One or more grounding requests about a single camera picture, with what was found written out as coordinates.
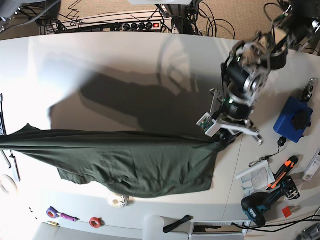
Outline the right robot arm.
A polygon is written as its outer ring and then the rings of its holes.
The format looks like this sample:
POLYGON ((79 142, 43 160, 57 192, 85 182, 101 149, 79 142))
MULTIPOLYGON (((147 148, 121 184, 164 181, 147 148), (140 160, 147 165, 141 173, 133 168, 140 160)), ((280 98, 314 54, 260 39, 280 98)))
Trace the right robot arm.
POLYGON ((40 20, 49 11, 61 4, 61 0, 1 0, 0 1, 0 33, 8 30, 33 24, 40 20), (21 13, 24 7, 39 7, 41 13, 34 13, 34 16, 28 16, 28 21, 12 25, 11 21, 21 13))

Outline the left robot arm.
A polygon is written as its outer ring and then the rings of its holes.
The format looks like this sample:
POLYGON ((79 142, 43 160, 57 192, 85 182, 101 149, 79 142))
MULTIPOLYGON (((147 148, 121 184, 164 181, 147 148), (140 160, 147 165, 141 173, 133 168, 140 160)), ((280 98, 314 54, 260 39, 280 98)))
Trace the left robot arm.
POLYGON ((207 137, 223 140, 240 134, 264 141, 250 120, 271 71, 287 64, 289 50, 301 51, 320 31, 320 2, 290 0, 287 9, 271 22, 268 33, 257 32, 236 43, 221 64, 221 89, 212 89, 211 109, 196 123, 207 137))

